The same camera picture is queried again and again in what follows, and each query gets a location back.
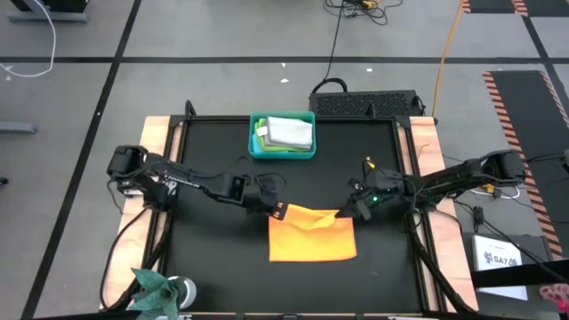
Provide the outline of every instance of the green cloth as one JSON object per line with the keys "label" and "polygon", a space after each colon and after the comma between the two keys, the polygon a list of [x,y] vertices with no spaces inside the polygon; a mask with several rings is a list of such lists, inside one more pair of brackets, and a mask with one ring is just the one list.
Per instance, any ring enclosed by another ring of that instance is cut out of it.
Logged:
{"label": "green cloth", "polygon": [[259,135],[257,135],[257,129],[265,126],[266,123],[267,123],[266,118],[261,118],[261,119],[259,119],[259,121],[257,121],[255,123],[255,136],[257,137],[257,140],[259,141],[260,149],[263,150],[263,152],[277,152],[277,151],[308,152],[308,151],[310,151],[310,150],[306,150],[303,148],[295,148],[295,147],[265,146],[265,139],[263,139],[263,137],[260,137]]}

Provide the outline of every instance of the white pot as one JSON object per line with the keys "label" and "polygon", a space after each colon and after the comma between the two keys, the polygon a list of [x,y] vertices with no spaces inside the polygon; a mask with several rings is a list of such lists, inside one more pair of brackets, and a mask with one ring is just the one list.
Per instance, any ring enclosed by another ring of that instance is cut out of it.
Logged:
{"label": "white pot", "polygon": [[[179,277],[171,276],[168,278],[168,280],[174,280],[177,278]],[[185,278],[184,284],[186,284],[186,298],[184,298],[184,301],[180,304],[180,310],[189,307],[194,302],[197,295],[196,284],[194,284],[193,281],[191,281],[188,278]]]}

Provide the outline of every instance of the white cable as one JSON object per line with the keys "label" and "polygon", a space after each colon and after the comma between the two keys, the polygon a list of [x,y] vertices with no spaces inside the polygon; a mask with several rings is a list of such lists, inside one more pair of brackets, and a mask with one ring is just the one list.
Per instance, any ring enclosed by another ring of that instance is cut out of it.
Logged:
{"label": "white cable", "polygon": [[38,74],[36,74],[36,75],[22,75],[22,74],[19,74],[19,73],[17,73],[17,72],[11,71],[11,68],[12,68],[11,66],[10,66],[10,67],[6,67],[5,65],[3,65],[3,64],[0,63],[0,67],[2,67],[2,69],[4,69],[7,73],[9,73],[9,74],[11,74],[11,75],[13,75],[13,76],[20,76],[20,77],[37,77],[37,76],[43,76],[43,75],[45,75],[46,73],[52,71],[52,69],[53,69],[53,59],[55,58],[55,45],[57,44],[57,36],[55,35],[55,26],[53,26],[52,18],[50,17],[49,12],[45,9],[44,5],[43,5],[43,4],[40,4],[39,0],[34,0],[34,2],[35,2],[37,5],[39,5],[40,8],[42,8],[42,11],[45,13],[45,18],[47,18],[47,21],[50,23],[50,26],[52,26],[53,47],[52,47],[52,58],[51,58],[51,61],[50,61],[50,67],[49,67],[47,70],[45,70],[45,71],[43,71],[43,72],[40,72],[40,73],[38,73]]}
{"label": "white cable", "polygon": [[[500,196],[500,198],[501,198],[501,199],[508,199],[508,200],[517,199],[517,198],[519,197],[519,195],[520,195],[520,192],[519,192],[519,188],[518,188],[518,187],[515,187],[515,188],[516,188],[516,192],[517,192],[515,196]],[[471,190],[469,190],[469,191],[472,192],[472,193],[474,193],[474,194],[477,194],[477,195],[494,197],[493,194],[490,194],[490,193],[487,193],[487,192],[483,192],[483,191],[477,191],[477,190],[475,190],[475,189],[471,189]]]}

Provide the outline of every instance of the folded cloth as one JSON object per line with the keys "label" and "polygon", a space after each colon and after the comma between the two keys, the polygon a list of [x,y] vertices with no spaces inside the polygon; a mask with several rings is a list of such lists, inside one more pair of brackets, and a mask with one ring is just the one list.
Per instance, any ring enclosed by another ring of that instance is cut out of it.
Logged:
{"label": "folded cloth", "polygon": [[312,124],[299,119],[267,117],[268,134],[265,143],[270,146],[312,146]]}
{"label": "folded cloth", "polygon": [[265,139],[264,139],[264,137],[266,137],[267,135],[260,136],[259,134],[257,134],[257,131],[259,130],[259,128],[266,126],[266,123],[267,123],[267,119],[265,119],[265,118],[259,119],[259,121],[257,121],[255,123],[255,135],[257,136],[260,149],[263,152],[277,152],[277,151],[304,152],[304,151],[310,150],[310,146],[308,148],[267,146],[265,144]]}
{"label": "folded cloth", "polygon": [[336,218],[337,210],[310,210],[294,204],[279,204],[268,219],[270,261],[337,261],[356,257],[356,239],[351,218]]}

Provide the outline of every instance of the black tabletop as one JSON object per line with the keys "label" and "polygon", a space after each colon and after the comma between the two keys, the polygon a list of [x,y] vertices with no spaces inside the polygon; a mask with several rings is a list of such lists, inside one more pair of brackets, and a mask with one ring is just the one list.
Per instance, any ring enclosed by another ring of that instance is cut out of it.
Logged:
{"label": "black tabletop", "polygon": [[[248,123],[194,122],[182,162],[216,173],[247,154]],[[317,123],[317,152],[304,161],[254,161],[256,173],[279,172],[284,202],[313,209],[345,203],[351,177],[361,177],[370,156],[400,171],[391,123]],[[232,169],[249,172],[247,163]],[[417,312],[417,279],[403,212],[388,211],[355,224],[357,256],[334,262],[269,262],[268,218],[220,204],[199,190],[181,188],[164,272],[197,286],[189,308],[208,312],[384,313]]]}

